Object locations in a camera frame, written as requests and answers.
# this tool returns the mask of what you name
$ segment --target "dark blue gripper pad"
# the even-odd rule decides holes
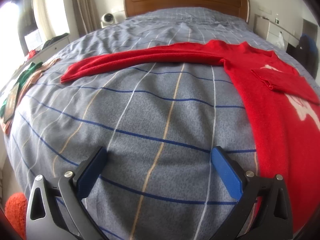
[[[89,196],[99,175],[107,163],[107,150],[102,147],[95,157],[91,160],[77,182],[77,198],[83,199]]]
[[[243,194],[242,181],[233,170],[224,154],[226,153],[221,152],[219,148],[213,148],[211,151],[211,162],[217,170],[230,196],[239,201]]]

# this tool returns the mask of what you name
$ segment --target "white nightstand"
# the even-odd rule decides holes
[[[299,39],[297,39],[292,33],[289,33],[286,29],[276,23],[263,19],[258,15],[256,15],[254,19],[253,32],[274,45],[279,38],[279,33],[281,32],[284,39],[285,50],[287,50],[288,43],[294,47],[299,43]]]

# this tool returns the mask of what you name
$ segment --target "bedsheet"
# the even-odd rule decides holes
[[[295,59],[237,17],[172,8],[129,18],[66,46],[22,99],[6,148],[26,196],[37,174],[61,176],[104,146],[108,164],[83,204],[108,238],[209,239],[236,203],[210,165],[210,149],[220,145],[259,173],[246,111],[223,68],[149,63],[66,85],[60,77],[86,57],[212,39],[275,50],[320,95]]]

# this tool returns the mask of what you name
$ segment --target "red sweater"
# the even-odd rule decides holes
[[[146,62],[223,65],[247,111],[260,176],[283,175],[294,231],[301,228],[320,203],[319,98],[306,80],[273,51],[212,40],[89,57],[71,65],[61,82]]]

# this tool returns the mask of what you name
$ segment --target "plastic bag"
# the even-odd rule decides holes
[[[283,36],[282,36],[282,33],[280,32],[279,33],[279,37],[278,37],[278,40],[276,41],[276,44],[275,44],[279,49],[282,49],[284,50],[284,39],[283,39]]]

